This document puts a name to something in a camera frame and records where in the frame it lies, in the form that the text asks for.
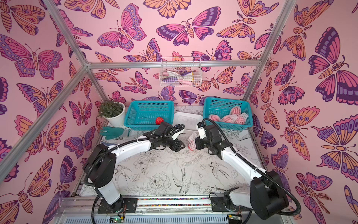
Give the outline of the red apple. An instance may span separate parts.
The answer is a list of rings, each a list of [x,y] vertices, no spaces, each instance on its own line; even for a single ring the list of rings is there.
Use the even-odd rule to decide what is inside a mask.
[[[196,148],[196,143],[195,142],[189,142],[188,143],[188,148],[191,150],[191,151],[195,151],[197,148]]]
[[[155,120],[156,125],[160,125],[162,122],[164,122],[164,119],[162,117],[157,117]]]

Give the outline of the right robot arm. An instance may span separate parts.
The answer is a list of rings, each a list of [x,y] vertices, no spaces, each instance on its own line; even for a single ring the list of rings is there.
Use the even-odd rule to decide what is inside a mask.
[[[243,206],[255,212],[262,220],[273,215],[296,216],[302,206],[292,193],[287,190],[280,176],[275,171],[266,171],[249,161],[236,150],[229,141],[220,137],[196,137],[192,143],[197,150],[208,149],[210,155],[215,155],[235,169],[250,185],[250,192],[232,190],[229,201],[235,206]]]

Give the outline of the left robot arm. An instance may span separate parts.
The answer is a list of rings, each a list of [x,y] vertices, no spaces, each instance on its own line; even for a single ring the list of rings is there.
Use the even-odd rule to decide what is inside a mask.
[[[116,145],[99,144],[95,147],[84,167],[84,184],[92,187],[108,205],[122,201],[119,187],[115,184],[115,170],[121,161],[150,150],[170,149],[179,152],[185,144],[179,134],[162,137],[154,131],[144,133],[135,140]]]

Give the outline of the white plastic tray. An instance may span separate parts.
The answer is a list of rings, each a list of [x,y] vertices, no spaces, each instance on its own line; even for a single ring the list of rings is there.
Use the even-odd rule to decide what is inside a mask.
[[[197,131],[197,124],[202,122],[203,116],[198,114],[177,112],[174,114],[172,125],[185,125],[185,131]]]

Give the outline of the right teal plastic basket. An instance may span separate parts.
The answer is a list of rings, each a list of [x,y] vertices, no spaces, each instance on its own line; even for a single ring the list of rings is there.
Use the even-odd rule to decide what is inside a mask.
[[[225,122],[217,122],[218,126],[221,129],[231,129],[242,131],[253,126],[252,111],[249,102],[242,100],[234,99],[221,99],[207,97],[204,101],[203,106],[203,117],[209,118],[209,115],[218,115],[220,118],[223,118],[226,115],[230,114],[230,111],[233,107],[239,106],[242,113],[246,113],[249,117],[246,119],[245,124],[232,124]]]

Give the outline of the teal plastic basket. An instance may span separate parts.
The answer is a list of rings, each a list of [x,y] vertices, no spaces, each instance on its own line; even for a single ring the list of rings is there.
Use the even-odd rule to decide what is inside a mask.
[[[135,131],[150,131],[159,127],[156,124],[158,117],[172,124],[174,103],[167,100],[133,101],[126,112],[124,126]]]
[[[230,114],[230,111],[233,107],[239,106],[242,113],[246,113],[249,117],[246,119],[245,124],[232,124],[225,122],[217,122],[218,126],[221,129],[231,129],[242,131],[253,126],[252,111],[249,102],[242,100],[234,99],[221,99],[207,97],[204,101],[203,106],[203,117],[209,118],[209,115],[218,115],[220,118],[223,118],[226,115]]]

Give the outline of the left teal plastic basket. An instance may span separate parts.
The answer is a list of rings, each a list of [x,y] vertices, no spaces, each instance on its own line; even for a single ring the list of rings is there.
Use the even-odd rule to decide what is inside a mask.
[[[172,124],[174,103],[167,100],[133,101],[126,112],[124,126],[135,131],[150,131],[159,127],[156,124],[158,117]]]

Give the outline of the green garden glove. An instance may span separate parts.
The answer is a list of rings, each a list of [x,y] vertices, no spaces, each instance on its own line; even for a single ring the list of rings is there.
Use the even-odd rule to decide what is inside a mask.
[[[99,134],[103,136],[106,140],[112,140],[120,137],[124,133],[124,129],[120,127],[103,127]]]

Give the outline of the potted green plant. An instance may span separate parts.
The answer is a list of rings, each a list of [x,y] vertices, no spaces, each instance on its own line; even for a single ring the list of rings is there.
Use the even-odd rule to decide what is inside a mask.
[[[125,121],[125,105],[121,102],[105,101],[99,106],[99,116],[113,127],[122,127]]]

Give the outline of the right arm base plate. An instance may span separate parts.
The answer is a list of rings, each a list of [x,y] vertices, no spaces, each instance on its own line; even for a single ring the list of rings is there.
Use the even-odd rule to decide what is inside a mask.
[[[217,197],[210,195],[209,200],[211,201],[213,212],[238,212],[239,210],[250,211],[250,209],[247,207],[234,205],[226,197]]]

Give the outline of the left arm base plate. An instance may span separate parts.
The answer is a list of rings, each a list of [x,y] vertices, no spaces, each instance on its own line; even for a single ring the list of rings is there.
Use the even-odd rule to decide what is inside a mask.
[[[105,199],[101,200],[98,214],[135,213],[138,198],[120,198],[114,204],[109,205]]]

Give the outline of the aluminium front rail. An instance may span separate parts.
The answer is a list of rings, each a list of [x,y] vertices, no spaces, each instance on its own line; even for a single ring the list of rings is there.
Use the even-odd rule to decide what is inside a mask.
[[[292,224],[290,217],[274,215],[260,219],[241,207],[228,210],[214,195],[187,197],[127,197],[122,211],[110,213],[94,197],[63,200],[55,215],[55,224]]]

